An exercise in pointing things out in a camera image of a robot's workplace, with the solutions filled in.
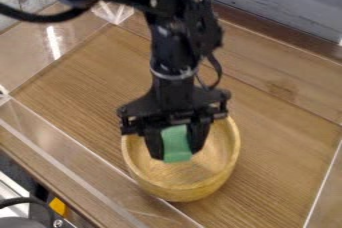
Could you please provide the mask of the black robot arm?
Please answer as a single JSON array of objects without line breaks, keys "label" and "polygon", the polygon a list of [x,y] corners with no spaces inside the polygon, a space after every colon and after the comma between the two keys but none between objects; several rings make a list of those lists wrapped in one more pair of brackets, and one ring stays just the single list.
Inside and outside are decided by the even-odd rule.
[{"label": "black robot arm", "polygon": [[137,99],[117,109],[124,135],[143,138],[149,156],[165,163],[183,162],[203,149],[211,124],[227,116],[229,93],[199,78],[223,43],[223,29],[212,0],[60,0],[85,9],[98,1],[140,10],[151,32],[152,84]]}]

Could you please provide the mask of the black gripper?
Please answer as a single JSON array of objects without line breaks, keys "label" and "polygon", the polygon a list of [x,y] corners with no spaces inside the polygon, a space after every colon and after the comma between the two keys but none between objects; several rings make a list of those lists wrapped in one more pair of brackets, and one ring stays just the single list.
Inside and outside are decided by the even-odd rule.
[{"label": "black gripper", "polygon": [[211,122],[227,116],[229,98],[227,90],[196,86],[192,77],[165,80],[153,76],[145,94],[117,108],[120,132],[144,135],[149,156],[161,160],[164,146],[157,129],[188,124],[188,146],[196,154],[204,146]]}]

